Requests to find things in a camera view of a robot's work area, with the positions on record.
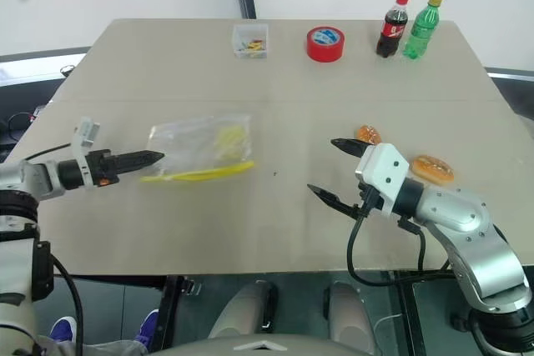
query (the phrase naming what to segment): beige tabletop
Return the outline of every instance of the beige tabletop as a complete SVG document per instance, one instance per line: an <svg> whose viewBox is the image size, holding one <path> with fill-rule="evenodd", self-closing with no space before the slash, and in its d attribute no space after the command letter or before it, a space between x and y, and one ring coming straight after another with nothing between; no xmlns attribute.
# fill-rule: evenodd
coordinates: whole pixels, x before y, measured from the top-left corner
<svg viewBox="0 0 534 356"><path fill-rule="evenodd" d="M378 21L268 21L269 56L241 60L233 20L120 20L58 90L10 156L68 142L81 116L102 124L94 149L146 147L150 128L248 113L256 167L203 183L121 183L43 202L39 223L76 274L253 273L345 269L352 222L306 187L356 203L357 158L330 145L362 124L410 159L428 153L478 193L524 264L534 263L534 142L454 23L411 61L374 54ZM305 34L345 32L335 63L305 53ZM48 155L72 158L67 149ZM426 267L445 252L427 233ZM359 268L414 268L418 238L373 214L357 239Z"/></svg>

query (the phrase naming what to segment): sneaker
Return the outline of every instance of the sneaker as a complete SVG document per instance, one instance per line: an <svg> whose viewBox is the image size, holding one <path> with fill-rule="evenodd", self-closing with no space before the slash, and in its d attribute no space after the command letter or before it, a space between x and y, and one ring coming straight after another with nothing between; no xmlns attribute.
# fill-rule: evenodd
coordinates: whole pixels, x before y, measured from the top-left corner
<svg viewBox="0 0 534 356"><path fill-rule="evenodd" d="M144 345L146 349L149 348L152 338L156 333L156 324L158 323L159 310L155 309L149 313L149 315L144 319L139 329L139 333L133 339L134 341L140 342Z"/></svg>
<svg viewBox="0 0 534 356"><path fill-rule="evenodd" d="M74 342L76 339L76 320L72 317L61 317L52 326L50 338L55 342Z"/></svg>

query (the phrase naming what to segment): bottle label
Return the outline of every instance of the bottle label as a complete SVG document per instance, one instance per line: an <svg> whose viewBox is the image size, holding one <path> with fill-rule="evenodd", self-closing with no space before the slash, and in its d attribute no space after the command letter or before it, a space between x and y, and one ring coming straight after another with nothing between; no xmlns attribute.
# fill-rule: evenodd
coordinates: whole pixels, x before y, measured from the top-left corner
<svg viewBox="0 0 534 356"><path fill-rule="evenodd" d="M382 25L382 34L388 38L400 38L404 32L404 25L393 25L384 22Z"/></svg>
<svg viewBox="0 0 534 356"><path fill-rule="evenodd" d="M430 39L433 32L434 32L434 29L425 28L420 25L414 25L413 28L411 29L411 34L414 37L418 37L421 39Z"/></svg>

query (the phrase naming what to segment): clear plastic container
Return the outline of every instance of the clear plastic container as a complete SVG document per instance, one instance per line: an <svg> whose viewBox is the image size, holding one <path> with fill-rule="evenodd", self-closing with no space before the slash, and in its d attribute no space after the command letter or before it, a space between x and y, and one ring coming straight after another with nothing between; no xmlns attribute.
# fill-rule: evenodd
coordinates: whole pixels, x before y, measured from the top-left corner
<svg viewBox="0 0 534 356"><path fill-rule="evenodd" d="M165 157L141 181L205 181L252 168L249 125L248 114L226 114L153 126L147 149Z"/></svg>
<svg viewBox="0 0 534 356"><path fill-rule="evenodd" d="M238 58L266 58L269 42L267 24L237 24L232 33L232 46Z"/></svg>

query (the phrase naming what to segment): person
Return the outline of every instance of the person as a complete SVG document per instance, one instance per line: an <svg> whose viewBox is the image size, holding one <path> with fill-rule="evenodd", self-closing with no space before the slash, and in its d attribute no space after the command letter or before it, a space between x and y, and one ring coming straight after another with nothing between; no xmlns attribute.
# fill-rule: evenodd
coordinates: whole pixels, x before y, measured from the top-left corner
<svg viewBox="0 0 534 356"><path fill-rule="evenodd" d="M84 345L83 356L143 356L149 353L156 332L159 311L153 310L141 323L133 340L120 340L97 345ZM60 318L52 327L49 337L39 337L39 345L47 356L75 356L76 320Z"/></svg>

